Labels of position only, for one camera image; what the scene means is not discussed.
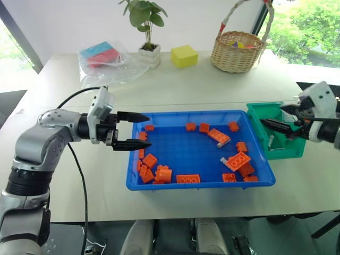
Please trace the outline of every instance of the green trees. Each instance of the green trees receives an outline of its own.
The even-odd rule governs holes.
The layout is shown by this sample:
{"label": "green trees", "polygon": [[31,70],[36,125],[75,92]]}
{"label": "green trees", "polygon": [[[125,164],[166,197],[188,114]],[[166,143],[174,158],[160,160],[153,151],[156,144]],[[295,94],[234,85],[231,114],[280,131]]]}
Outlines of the green trees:
{"label": "green trees", "polygon": [[289,63],[340,67],[340,1],[287,3],[274,6],[267,47]]}

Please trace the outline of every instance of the window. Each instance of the window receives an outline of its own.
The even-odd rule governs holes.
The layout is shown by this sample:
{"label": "window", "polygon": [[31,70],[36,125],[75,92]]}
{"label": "window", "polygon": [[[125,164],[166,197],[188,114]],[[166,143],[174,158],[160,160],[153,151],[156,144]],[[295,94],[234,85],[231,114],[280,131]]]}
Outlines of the window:
{"label": "window", "polygon": [[308,82],[326,80],[340,85],[340,1],[274,0],[273,6],[275,16],[267,48],[282,63],[291,64],[292,76],[300,76],[296,81],[306,81],[305,75],[310,78]]}

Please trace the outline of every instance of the white table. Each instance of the white table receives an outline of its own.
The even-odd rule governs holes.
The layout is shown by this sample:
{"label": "white table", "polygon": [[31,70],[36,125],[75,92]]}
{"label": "white table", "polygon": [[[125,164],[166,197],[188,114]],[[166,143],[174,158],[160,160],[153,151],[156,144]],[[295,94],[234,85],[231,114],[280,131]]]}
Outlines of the white table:
{"label": "white table", "polygon": [[[0,143],[6,143],[6,150],[2,150],[0,154],[0,186],[6,185],[14,154],[14,144],[18,136],[25,129],[34,125],[40,113],[50,109],[49,106],[57,105],[72,90],[77,90],[79,84],[66,88],[67,85],[71,86],[71,81],[76,82],[76,75],[66,71],[77,69],[77,63],[74,59],[73,55],[52,58],[40,76],[46,82],[44,91],[51,102],[37,99],[35,103],[39,107],[26,107],[19,113],[13,114],[0,130]],[[64,83],[58,90],[55,88],[55,80],[61,79],[60,68],[62,66],[67,67],[65,72],[70,76],[63,76]],[[262,85],[259,85],[262,76],[266,76],[265,70],[272,68],[272,66],[263,59],[257,69],[246,74],[232,75],[214,70],[210,63],[204,63],[203,60],[198,66],[191,67],[188,70],[172,69],[171,63],[163,63],[160,69],[150,71],[145,77],[141,78],[145,83],[135,81],[132,84],[124,85],[124,87],[112,89],[117,96],[115,110],[134,112],[246,110],[247,101],[291,99],[300,89],[293,81],[278,71],[267,71],[267,79],[264,79]],[[209,86],[205,84],[206,76],[209,74],[207,70],[211,70],[214,76],[219,77]],[[186,75],[195,73],[198,76],[195,78],[196,84],[191,84],[189,77],[184,75],[183,79],[187,79],[186,84],[179,86],[175,83],[173,87],[176,88],[176,91],[173,91],[168,83],[164,82],[166,79],[162,80],[164,76],[177,77],[177,73],[184,72],[187,72]],[[238,83],[222,85],[225,80],[233,80]],[[53,97],[49,94],[49,91],[58,94]],[[148,97],[149,101],[133,102],[131,98],[137,100],[140,94],[147,96],[146,91],[153,95],[153,97]],[[170,98],[167,93],[178,96]],[[230,102],[221,102],[224,96],[221,95],[222,93],[226,93],[226,100],[224,101]],[[67,109],[87,112],[90,97],[92,96],[89,96],[89,94],[79,96],[70,102]],[[120,139],[127,139],[131,136],[132,124],[121,122],[118,129]],[[156,192],[130,191],[126,188],[128,152],[113,152],[110,147],[104,144],[92,145],[89,141],[74,143],[73,146],[87,183],[90,221],[262,216],[340,209],[339,152],[333,149],[332,144],[326,142],[315,144],[307,141],[304,156],[300,159],[270,161],[277,180],[276,184],[271,187],[246,190],[229,188],[159,190]],[[64,151],[53,175],[51,192],[50,208],[53,222],[83,221],[81,179],[73,157],[67,149]]]}

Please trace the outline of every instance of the yellow sponge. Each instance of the yellow sponge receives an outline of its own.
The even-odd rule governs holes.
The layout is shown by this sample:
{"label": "yellow sponge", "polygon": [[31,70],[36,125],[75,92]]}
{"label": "yellow sponge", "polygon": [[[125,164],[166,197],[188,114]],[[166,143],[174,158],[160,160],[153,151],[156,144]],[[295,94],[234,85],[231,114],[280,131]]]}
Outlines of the yellow sponge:
{"label": "yellow sponge", "polygon": [[197,64],[198,54],[190,45],[171,49],[171,59],[177,67],[187,67]]}

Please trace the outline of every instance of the orange lego brick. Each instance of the orange lego brick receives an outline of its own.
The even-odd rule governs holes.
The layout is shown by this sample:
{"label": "orange lego brick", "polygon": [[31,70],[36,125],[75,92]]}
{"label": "orange lego brick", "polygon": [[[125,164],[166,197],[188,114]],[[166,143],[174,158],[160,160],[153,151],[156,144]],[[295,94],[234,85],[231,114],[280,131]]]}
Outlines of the orange lego brick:
{"label": "orange lego brick", "polygon": [[253,175],[253,176],[246,176],[245,178],[243,178],[243,180],[245,182],[258,182],[259,181],[259,179],[255,175]]}
{"label": "orange lego brick", "polygon": [[245,145],[245,142],[238,142],[236,144],[236,147],[237,147],[238,152],[247,152],[248,151],[247,146]]}
{"label": "orange lego brick", "polygon": [[154,179],[154,175],[146,165],[141,166],[139,176],[142,178],[143,183],[147,183]]}
{"label": "orange lego brick", "polygon": [[238,171],[242,175],[242,177],[246,177],[252,173],[255,173],[255,169],[250,165],[250,163],[246,163]]}
{"label": "orange lego brick", "polygon": [[195,123],[186,123],[185,128],[187,131],[195,131],[196,124]]}
{"label": "orange lego brick", "polygon": [[236,182],[235,174],[222,174],[224,182]]}
{"label": "orange lego brick", "polygon": [[168,166],[157,166],[155,180],[157,182],[167,182],[171,183],[172,170]]}
{"label": "orange lego brick", "polygon": [[200,132],[208,133],[209,129],[210,129],[210,125],[209,124],[207,124],[207,123],[201,123],[200,124],[200,129],[199,129]]}
{"label": "orange lego brick", "polygon": [[177,183],[198,183],[201,182],[199,174],[183,174],[176,176]]}
{"label": "orange lego brick", "polygon": [[225,145],[227,142],[230,141],[230,137],[227,136],[226,134],[218,131],[217,129],[212,129],[208,132],[208,136],[211,138],[215,139],[219,143]]}
{"label": "orange lego brick", "polygon": [[147,137],[148,137],[148,134],[147,134],[145,131],[141,131],[141,132],[139,133],[139,139],[140,139],[140,140],[146,141],[146,140],[147,140]]}
{"label": "orange lego brick", "polygon": [[137,161],[137,172],[139,173],[140,172],[140,168],[142,166],[142,161]]}
{"label": "orange lego brick", "polygon": [[226,163],[226,165],[234,172],[244,166],[246,163],[250,161],[250,157],[248,157],[243,152],[239,152],[234,157],[230,157]]}
{"label": "orange lego brick", "polygon": [[240,129],[239,126],[237,125],[237,123],[234,122],[234,121],[230,122],[228,126],[230,128],[230,131],[232,131],[232,132],[236,132]]}
{"label": "orange lego brick", "polygon": [[140,149],[139,150],[139,158],[144,158],[144,150],[145,149]]}
{"label": "orange lego brick", "polygon": [[149,153],[144,159],[143,159],[143,163],[146,164],[148,167],[153,168],[154,165],[157,164],[158,159],[152,155],[151,153]]}
{"label": "orange lego brick", "polygon": [[145,130],[146,131],[153,131],[153,130],[155,130],[155,126],[154,125],[145,125]]}

